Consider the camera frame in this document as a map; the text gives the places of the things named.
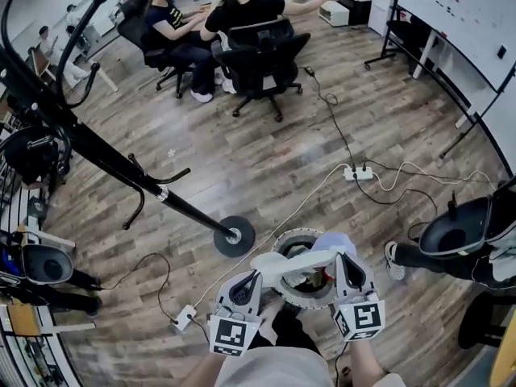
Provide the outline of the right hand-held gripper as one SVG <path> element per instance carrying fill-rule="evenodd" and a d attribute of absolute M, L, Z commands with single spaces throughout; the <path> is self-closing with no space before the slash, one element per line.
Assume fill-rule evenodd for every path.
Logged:
<path fill-rule="evenodd" d="M 346 343 L 372 339 L 385 328 L 385 301 L 375 289 L 372 269 L 358 256 L 345 252 L 335 259 L 337 298 L 333 320 Z"/>

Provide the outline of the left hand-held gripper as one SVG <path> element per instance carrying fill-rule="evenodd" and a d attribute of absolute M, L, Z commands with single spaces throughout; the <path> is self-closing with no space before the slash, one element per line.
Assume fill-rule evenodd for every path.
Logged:
<path fill-rule="evenodd" d="M 240 273 L 221 285 L 209 319 L 210 352 L 242 356 L 262 323 L 258 315 L 263 277 L 256 270 Z"/>

